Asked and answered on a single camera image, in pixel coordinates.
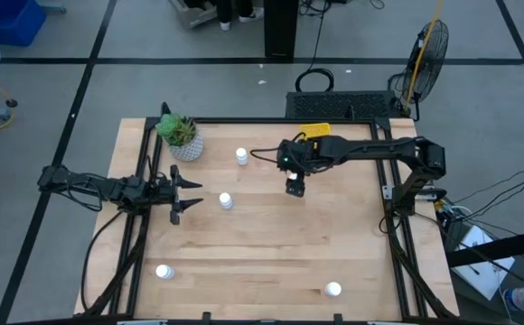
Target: black metal frame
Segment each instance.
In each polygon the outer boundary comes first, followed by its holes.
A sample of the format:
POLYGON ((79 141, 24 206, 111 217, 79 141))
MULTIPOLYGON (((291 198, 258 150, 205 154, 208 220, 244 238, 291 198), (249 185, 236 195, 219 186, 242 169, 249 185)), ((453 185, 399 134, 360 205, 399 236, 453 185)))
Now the black metal frame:
MULTIPOLYGON (((318 120, 317 119, 308 119, 308 118, 256 118, 256 117, 247 117, 247 118, 241 118, 241 117, 197 117, 194 119, 197 123, 201 124, 305 124, 305 123, 315 123, 318 120)), ((137 166, 136 166, 136 176, 143 176, 144 168, 145 168, 145 158, 148 153, 148 146, 150 143, 150 137, 152 133, 152 129, 155 126, 155 124, 159 121, 159 117, 148 117, 145 120, 145 126, 144 126, 144 134, 142 136, 142 142, 140 146, 137 166)), ((375 120, 361 120, 361 121, 345 121, 340 119, 333 119, 332 121, 329 120, 321 120, 321 122, 327 122, 331 124, 344 124, 344 125, 367 125, 370 128, 370 135, 373 140, 379 139, 379 132, 378 127, 380 127, 383 132, 384 136, 387 139, 392 138, 392 134, 390 131, 390 123, 388 119, 375 119, 375 120)), ((157 166, 159 165, 159 159, 160 159, 160 153, 162 149, 162 141, 158 137, 155 141, 154 146, 154 156, 153 156, 153 163, 152 166, 154 169, 157 169, 157 166)), ((392 180, 394 184, 400 183, 400 175, 398 173, 398 165, 396 161, 390 161, 390 170, 392 174, 392 180)), ((383 207, 385 210, 385 217, 387 221, 387 228, 392 229, 395 227, 393 218, 390 215, 391 211, 387 208, 386 201, 384 199, 384 195, 382 193, 382 187, 387 185, 387 177, 384 169, 384 164, 381 160, 376 161, 377 166, 377 173, 379 176, 379 190, 380 190, 380 197, 383 203, 383 207)), ((145 238, 147 236, 149 221, 150 221, 150 213, 145 213, 140 216, 133 216, 129 215, 127 216, 126 226, 124 229, 124 236, 122 239, 122 245, 121 250, 119 252, 119 260, 117 268, 122 268, 122 266, 126 263, 126 260, 128 257, 131 257, 131 253, 129 250, 130 244, 132 242, 132 236, 133 236, 133 230, 134 230, 134 224, 136 223, 136 218, 140 217, 141 222, 139 226, 139 233, 137 241, 139 242, 139 238, 142 238, 144 243, 140 246, 141 252, 138 252, 138 255, 136 256, 136 260, 133 263, 133 272, 132 272, 132 284, 130 286, 130 290, 127 297, 127 304, 126 304, 126 313, 119 314, 117 313, 117 306, 119 305, 119 297, 121 293, 121 285, 119 285, 113 294, 110 302, 108 303, 109 309, 108 309, 108 315, 100 316, 98 313, 96 314, 88 314, 88 315, 76 315, 76 317, 72 319, 65 319, 65 320, 41 320, 41 321, 33 321, 33 322, 24 322, 23 324, 29 325, 42 325, 42 324, 116 324, 117 321, 121 320, 134 320, 135 310, 136 310, 136 298, 138 294, 139 289, 139 281, 141 276, 141 268, 142 263, 144 259, 144 249, 145 249, 145 238)), ((403 232, 404 237, 404 248, 407 253, 408 260, 412 263, 412 265, 417 270, 417 264, 416 264, 416 252, 415 252, 415 245, 413 242, 410 225, 408 223, 408 218, 403 218, 401 221, 401 228, 403 232)), ((388 234, 388 240, 389 244, 393 245, 397 243, 397 237, 396 233, 389 232, 388 234)), ((427 324, 427 323, 443 323, 443 324, 465 324, 468 323, 465 320, 446 320, 446 319, 437 319, 437 318, 427 318, 427 312, 426 312, 426 303, 423 298, 423 294, 414 287, 414 292, 416 296, 416 310, 418 316, 411 315, 411 310, 409 309, 408 304, 408 298, 407 298, 407 290, 405 286, 405 279, 403 275, 403 268, 401 266, 401 263, 398 261, 398 259, 393 255, 392 256, 392 265, 393 265, 393 272, 395 276, 395 282, 397 285, 397 296, 398 296, 398 305, 400 309, 400 314, 402 321, 409 322, 409 323, 420 323, 420 324, 427 324)), ((243 325, 243 324, 256 324, 259 325, 263 321, 262 320, 211 320, 211 315, 209 312, 205 311, 202 317, 202 320, 168 320, 167 323, 170 325, 187 325, 187 324, 203 324, 203 325, 243 325)), ((342 325, 344 324, 367 324, 366 321, 345 321, 342 319, 342 316, 340 314, 334 314, 333 315, 333 321, 281 321, 276 320, 274 321, 275 324, 284 324, 284 325, 331 325, 334 322, 336 325, 342 325)))

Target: potted plant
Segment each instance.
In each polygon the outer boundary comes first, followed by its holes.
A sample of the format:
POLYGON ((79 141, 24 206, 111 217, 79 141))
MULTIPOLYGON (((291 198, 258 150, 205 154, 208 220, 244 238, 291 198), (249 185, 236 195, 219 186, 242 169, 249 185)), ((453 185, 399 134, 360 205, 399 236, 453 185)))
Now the potted plant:
POLYGON ((195 122, 179 114, 163 114, 155 130, 168 143, 173 158, 182 162, 191 162, 200 157, 204 149, 195 122))

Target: blue bin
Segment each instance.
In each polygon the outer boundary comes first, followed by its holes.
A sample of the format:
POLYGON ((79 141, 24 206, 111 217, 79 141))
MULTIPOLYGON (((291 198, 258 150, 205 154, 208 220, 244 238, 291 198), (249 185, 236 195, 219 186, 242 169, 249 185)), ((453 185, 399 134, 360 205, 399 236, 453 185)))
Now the blue bin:
POLYGON ((0 44, 28 46, 45 22, 35 0, 0 0, 0 44))

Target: succulent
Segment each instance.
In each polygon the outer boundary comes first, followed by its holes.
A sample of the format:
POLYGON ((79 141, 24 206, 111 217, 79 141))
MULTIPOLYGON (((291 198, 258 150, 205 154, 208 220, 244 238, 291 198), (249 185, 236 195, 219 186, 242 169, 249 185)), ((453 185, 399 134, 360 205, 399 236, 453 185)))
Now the succulent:
POLYGON ((179 114, 164 114, 155 130, 169 145, 183 146, 190 143, 196 136, 196 126, 193 121, 179 114))

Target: white pot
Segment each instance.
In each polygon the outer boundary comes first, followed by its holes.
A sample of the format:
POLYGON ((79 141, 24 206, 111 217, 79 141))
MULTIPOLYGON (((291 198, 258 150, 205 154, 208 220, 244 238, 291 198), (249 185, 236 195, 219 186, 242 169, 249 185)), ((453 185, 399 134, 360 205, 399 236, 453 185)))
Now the white pot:
POLYGON ((204 141, 200 132, 196 129, 196 136, 188 144, 183 146, 169 145, 169 147, 173 158, 182 162, 191 162, 200 157, 201 152, 204 150, 204 141))

